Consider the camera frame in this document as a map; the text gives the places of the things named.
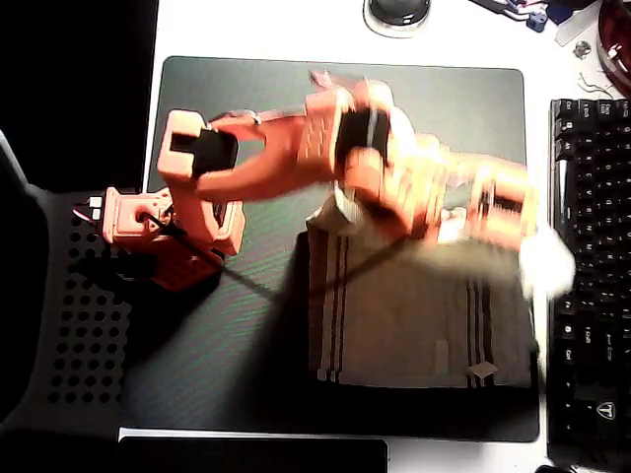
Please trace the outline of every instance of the brown cloth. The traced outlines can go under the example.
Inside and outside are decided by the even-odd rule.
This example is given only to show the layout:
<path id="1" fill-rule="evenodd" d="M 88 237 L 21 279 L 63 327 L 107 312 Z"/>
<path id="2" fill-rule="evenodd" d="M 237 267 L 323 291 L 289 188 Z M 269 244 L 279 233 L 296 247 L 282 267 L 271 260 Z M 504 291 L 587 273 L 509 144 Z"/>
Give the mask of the brown cloth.
<path id="1" fill-rule="evenodd" d="M 388 247 L 348 204 L 336 189 L 308 220 L 317 378 L 380 387 L 529 386 L 535 342 L 517 256 L 487 258 L 495 274 L 500 261 L 502 284 L 472 277 L 470 268 L 466 276 L 452 261 L 427 264 L 415 248 Z"/>

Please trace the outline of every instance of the black perforated panel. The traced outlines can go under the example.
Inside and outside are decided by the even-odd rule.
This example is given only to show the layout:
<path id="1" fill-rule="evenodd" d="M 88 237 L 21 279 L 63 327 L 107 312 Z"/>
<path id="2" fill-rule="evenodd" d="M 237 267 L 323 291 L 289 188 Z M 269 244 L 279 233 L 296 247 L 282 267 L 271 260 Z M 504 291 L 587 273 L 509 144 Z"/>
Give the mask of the black perforated panel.
<path id="1" fill-rule="evenodd" d="M 105 286 L 126 253 L 72 214 L 99 192 L 35 192 L 49 233 L 44 307 L 29 387 L 2 429 L 115 439 L 131 306 Z"/>
<path id="2" fill-rule="evenodd" d="M 118 254 L 111 254 L 93 225 L 71 216 L 68 213 L 68 264 L 52 361 L 55 374 L 47 399 L 67 404 L 118 402 L 130 307 L 81 273 L 82 265 L 97 255 Z"/>

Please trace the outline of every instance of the white desk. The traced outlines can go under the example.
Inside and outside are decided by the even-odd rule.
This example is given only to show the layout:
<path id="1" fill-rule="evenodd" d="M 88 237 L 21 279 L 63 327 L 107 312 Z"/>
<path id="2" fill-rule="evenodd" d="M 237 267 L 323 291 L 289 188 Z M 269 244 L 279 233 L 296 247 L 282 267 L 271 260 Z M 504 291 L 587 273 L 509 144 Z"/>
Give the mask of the white desk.
<path id="1" fill-rule="evenodd" d="M 581 61 L 571 52 L 575 40 L 565 48 L 557 45 L 551 22 L 546 31 L 537 34 L 524 23 L 494 15 L 465 0 L 435 0 L 421 31 L 411 39 L 374 34 L 364 24 L 362 8 L 363 0 L 162 0 L 147 162 L 162 64 L 172 55 L 515 68 L 525 78 L 528 172 L 538 184 L 541 196 L 547 195 L 550 100 L 599 98 L 598 94 L 587 94 L 578 87 L 580 71 L 590 83 L 608 84 L 598 72 L 596 28 L 591 27 L 580 36 L 595 50 Z M 148 171 L 145 166 L 145 185 Z M 545 199 L 542 203 L 540 221 L 544 222 Z M 539 295 L 534 298 L 534 318 L 544 362 L 547 314 L 546 302 Z M 533 443 L 389 439 L 390 471 L 532 473 L 539 465 L 549 463 L 544 406 L 540 419 L 541 435 Z"/>

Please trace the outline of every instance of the black keyboard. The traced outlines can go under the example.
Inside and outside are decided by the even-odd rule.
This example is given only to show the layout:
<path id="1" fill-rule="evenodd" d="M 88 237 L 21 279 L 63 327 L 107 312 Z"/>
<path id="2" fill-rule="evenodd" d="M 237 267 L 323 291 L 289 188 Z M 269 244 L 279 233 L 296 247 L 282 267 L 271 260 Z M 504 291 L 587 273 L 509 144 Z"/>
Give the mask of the black keyboard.
<path id="1" fill-rule="evenodd" d="M 576 257 L 551 305 L 549 454 L 631 464 L 631 101 L 553 101 L 550 210 Z"/>

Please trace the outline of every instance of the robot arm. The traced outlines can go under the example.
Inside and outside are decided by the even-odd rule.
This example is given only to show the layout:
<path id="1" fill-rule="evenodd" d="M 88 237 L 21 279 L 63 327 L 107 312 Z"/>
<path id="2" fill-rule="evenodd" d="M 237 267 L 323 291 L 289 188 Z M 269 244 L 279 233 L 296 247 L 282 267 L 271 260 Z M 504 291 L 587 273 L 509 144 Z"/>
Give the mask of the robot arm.
<path id="1" fill-rule="evenodd" d="M 435 137 L 414 134 L 383 83 L 340 87 L 327 74 L 313 80 L 321 90 L 307 96 L 302 112 L 231 112 L 205 123 L 197 112 L 172 111 L 158 159 L 168 188 L 131 196 L 108 189 L 105 239 L 154 254 L 170 271 L 174 260 L 181 274 L 195 266 L 197 278 L 168 286 L 183 289 L 216 271 L 221 259 L 199 271 L 199 258 L 175 249 L 164 226 L 185 232 L 208 254 L 236 254 L 243 201 L 333 180 L 391 238 L 441 242 L 441 222 L 454 215 L 459 235 L 515 249 L 534 232 L 536 194 L 524 167 L 477 155 L 457 164 Z M 252 140 L 264 150 L 235 167 L 239 141 Z"/>

